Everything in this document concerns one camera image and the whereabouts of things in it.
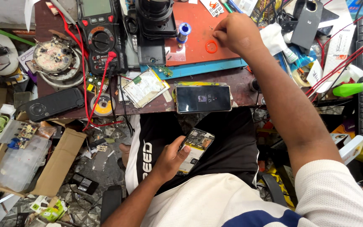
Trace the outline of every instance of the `man's right hand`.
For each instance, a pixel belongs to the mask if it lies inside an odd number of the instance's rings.
[[[213,36],[241,57],[259,50],[268,51],[256,24],[244,13],[229,13],[214,29]]]

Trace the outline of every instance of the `black speaker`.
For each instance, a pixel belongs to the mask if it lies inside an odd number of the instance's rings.
[[[298,24],[292,34],[291,42],[310,50],[320,23],[323,3],[318,0],[298,0],[295,5],[294,17]]]
[[[84,105],[81,90],[70,88],[27,102],[26,113],[31,121],[41,122]]]

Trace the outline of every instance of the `white cloth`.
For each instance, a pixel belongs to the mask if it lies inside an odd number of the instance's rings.
[[[154,197],[142,226],[363,226],[363,191],[342,163],[307,163],[295,189],[296,213],[232,174],[197,176]]]
[[[274,23],[260,31],[260,36],[264,45],[273,56],[288,48],[282,37],[281,29],[282,28],[278,23]]]

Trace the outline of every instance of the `green pen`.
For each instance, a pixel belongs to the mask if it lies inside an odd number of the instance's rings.
[[[229,12],[229,13],[233,13],[232,9],[229,8],[229,5],[228,3],[226,3],[227,0],[221,0],[221,3],[225,6],[226,10]]]

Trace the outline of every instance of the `phone screen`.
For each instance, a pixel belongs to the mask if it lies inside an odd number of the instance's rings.
[[[231,110],[229,86],[177,86],[176,98],[179,113]]]

